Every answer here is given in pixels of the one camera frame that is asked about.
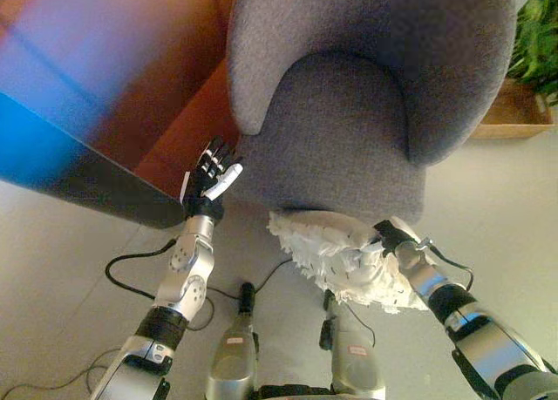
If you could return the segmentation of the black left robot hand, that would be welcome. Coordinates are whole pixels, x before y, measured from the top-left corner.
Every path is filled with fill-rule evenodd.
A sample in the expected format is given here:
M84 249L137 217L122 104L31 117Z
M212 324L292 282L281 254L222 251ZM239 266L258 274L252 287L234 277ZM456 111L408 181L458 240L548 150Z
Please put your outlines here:
M213 137L195 168L185 172L180 191L184 218L205 215L217 224L224 215L223 195L242 171L242 157L221 136Z

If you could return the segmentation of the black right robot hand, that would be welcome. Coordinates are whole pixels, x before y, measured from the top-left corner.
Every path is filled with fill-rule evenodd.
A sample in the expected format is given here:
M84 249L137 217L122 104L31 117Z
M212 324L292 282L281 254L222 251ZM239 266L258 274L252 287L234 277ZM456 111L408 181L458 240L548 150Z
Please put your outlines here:
M395 254L395 249L403 242L419 242L414 232L397 216L392 216L389 220L381 220L373 228L381 242L383 258Z

